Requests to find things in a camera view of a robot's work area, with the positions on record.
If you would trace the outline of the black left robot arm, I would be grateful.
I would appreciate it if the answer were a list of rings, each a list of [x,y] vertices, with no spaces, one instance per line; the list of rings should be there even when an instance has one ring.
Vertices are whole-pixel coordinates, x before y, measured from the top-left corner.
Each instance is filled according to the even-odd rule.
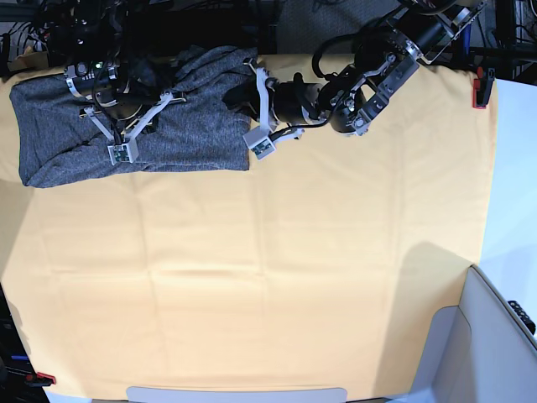
[[[245,65],[253,79],[229,90],[227,108],[266,124],[265,137],[296,137],[308,128],[331,125],[338,133],[362,135],[394,93],[423,64],[439,55],[476,19],[482,1],[402,1],[354,34],[323,42],[311,69],[323,85],[272,77],[255,59]]]

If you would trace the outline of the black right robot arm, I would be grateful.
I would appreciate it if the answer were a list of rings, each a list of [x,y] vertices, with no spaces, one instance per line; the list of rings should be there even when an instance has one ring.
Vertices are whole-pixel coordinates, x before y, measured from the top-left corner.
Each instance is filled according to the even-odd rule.
[[[64,64],[80,118],[101,124],[114,143],[140,126],[143,116],[174,85],[174,58],[162,49],[168,38],[171,1],[60,1],[46,8],[47,47]]]

